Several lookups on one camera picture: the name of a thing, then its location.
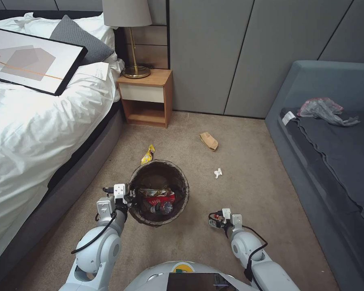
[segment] plastic bag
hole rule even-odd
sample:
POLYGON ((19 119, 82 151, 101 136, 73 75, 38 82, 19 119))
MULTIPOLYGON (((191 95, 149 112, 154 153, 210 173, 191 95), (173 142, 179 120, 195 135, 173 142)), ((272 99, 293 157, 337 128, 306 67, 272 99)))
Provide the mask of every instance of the plastic bag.
POLYGON ((150 145, 148 147, 148 151, 146 152, 146 154, 142 158, 140 164, 145 164, 145 163, 148 163, 148 162, 152 161, 152 158, 154 157, 154 153, 155 153, 155 148, 154 148, 153 145, 150 145))
POLYGON ((322 118, 329 124, 349 127, 360 122, 359 117, 349 117, 342 120, 337 114, 341 114, 344 108, 329 98, 312 98, 307 100, 298 110, 298 116, 322 118))

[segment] trash can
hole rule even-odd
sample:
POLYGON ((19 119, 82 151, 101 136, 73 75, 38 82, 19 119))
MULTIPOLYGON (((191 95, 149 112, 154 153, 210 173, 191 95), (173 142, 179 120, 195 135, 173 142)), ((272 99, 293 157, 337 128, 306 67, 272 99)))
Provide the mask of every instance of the trash can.
POLYGON ((128 192, 135 190, 137 203, 129 209, 129 213, 140 223, 159 227, 172 222, 184 210, 189 200, 189 184, 180 168, 165 160, 152 160, 138 167, 132 174, 128 184, 128 192), (169 186, 174 192, 173 210, 168 215, 158 215, 146 209, 140 188, 162 189, 169 186))

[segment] abstract artwork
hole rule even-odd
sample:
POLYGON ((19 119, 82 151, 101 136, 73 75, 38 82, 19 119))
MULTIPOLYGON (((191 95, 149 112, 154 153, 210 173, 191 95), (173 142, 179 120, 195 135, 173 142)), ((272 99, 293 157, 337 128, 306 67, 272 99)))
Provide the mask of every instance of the abstract artwork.
POLYGON ((0 81, 61 95, 86 53, 83 46, 0 29, 0 81))

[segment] white duvet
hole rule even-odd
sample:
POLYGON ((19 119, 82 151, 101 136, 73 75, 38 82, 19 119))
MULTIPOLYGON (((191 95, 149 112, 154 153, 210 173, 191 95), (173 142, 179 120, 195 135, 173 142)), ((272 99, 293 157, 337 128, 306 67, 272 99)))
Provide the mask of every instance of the white duvet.
POLYGON ((117 101, 111 70, 108 63, 79 67, 61 96, 0 82, 0 255, 54 172, 117 101))

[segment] brass lamp base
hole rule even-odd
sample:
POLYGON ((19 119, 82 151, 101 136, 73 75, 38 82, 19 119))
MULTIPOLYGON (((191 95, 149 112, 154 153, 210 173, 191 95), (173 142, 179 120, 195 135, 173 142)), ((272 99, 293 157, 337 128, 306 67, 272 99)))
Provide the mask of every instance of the brass lamp base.
POLYGON ((129 66, 125 67, 121 73, 127 78, 140 79, 149 76, 151 71, 149 68, 143 66, 137 66, 136 68, 135 66, 129 66))

